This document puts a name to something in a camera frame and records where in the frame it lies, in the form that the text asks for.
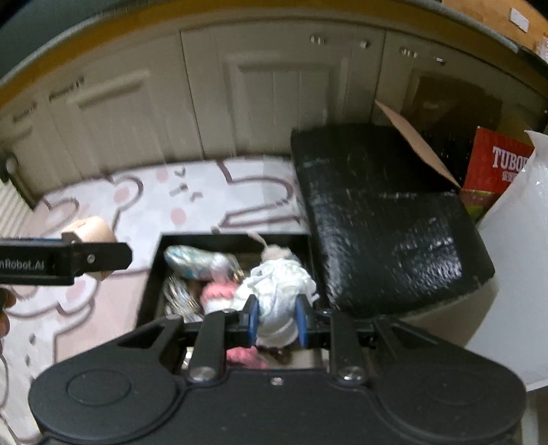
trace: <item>red box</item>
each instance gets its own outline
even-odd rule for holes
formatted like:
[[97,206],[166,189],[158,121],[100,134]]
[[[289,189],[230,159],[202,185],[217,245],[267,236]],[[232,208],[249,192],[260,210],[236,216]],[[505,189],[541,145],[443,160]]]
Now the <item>red box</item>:
[[534,148],[478,127],[460,198],[475,219],[504,193]]

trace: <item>white plastic bag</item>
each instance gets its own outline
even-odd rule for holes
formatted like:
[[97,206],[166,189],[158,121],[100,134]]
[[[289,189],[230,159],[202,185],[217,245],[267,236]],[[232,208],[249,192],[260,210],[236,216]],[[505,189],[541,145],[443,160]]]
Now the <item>white plastic bag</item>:
[[269,260],[251,270],[251,275],[234,293],[232,308],[243,309],[250,295],[259,301],[257,344],[284,347],[298,336],[295,315],[297,295],[305,294],[312,303],[316,283],[298,261],[280,258]]
[[467,347],[516,372],[528,390],[548,384],[548,136],[478,229],[499,288]]

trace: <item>cabinet door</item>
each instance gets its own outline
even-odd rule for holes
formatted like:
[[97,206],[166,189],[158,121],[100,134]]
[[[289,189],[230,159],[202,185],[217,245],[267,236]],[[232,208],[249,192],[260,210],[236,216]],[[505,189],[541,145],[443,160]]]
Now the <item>cabinet door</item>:
[[[507,75],[446,46],[387,32],[376,98],[418,130],[444,125],[470,132],[496,129]],[[387,124],[376,107],[373,121]]]
[[84,177],[202,157],[179,35],[71,68],[46,92]]
[[507,113],[505,117],[512,117],[515,125],[519,123],[523,129],[542,132],[546,126],[548,99],[508,75],[503,113]]
[[182,33],[206,156],[287,153],[294,128],[368,122],[384,31],[284,22]]
[[19,174],[36,196],[82,178],[39,92],[4,110],[0,146],[16,155]]

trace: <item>pink cloth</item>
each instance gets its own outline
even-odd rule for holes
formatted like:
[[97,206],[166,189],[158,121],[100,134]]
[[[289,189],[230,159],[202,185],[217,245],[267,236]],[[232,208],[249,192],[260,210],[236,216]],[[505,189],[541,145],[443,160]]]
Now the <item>pink cloth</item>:
[[206,306],[209,300],[217,298],[226,298],[232,300],[234,297],[234,292],[238,288],[238,284],[234,281],[229,281],[228,283],[216,283],[212,281],[202,291],[202,296],[200,297],[200,303],[202,306]]
[[[213,300],[232,300],[238,286],[233,281],[228,283],[211,282],[207,284],[200,297],[200,303],[204,307],[205,314],[207,315],[209,311],[219,309],[218,305],[210,304]],[[226,359],[229,362],[242,365],[246,368],[268,368],[268,365],[259,355],[256,347],[233,347],[226,351]]]
[[226,359],[229,362],[241,364],[246,368],[268,368],[268,365],[263,361],[255,346],[250,348],[233,347],[226,351]]

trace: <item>silver foil packet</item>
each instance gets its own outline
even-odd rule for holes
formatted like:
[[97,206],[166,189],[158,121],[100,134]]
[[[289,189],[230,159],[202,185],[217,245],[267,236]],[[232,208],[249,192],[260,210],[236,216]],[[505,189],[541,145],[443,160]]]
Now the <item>silver foil packet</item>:
[[169,246],[164,252],[169,267],[182,278],[226,283],[239,274],[234,255],[207,252],[189,246]]

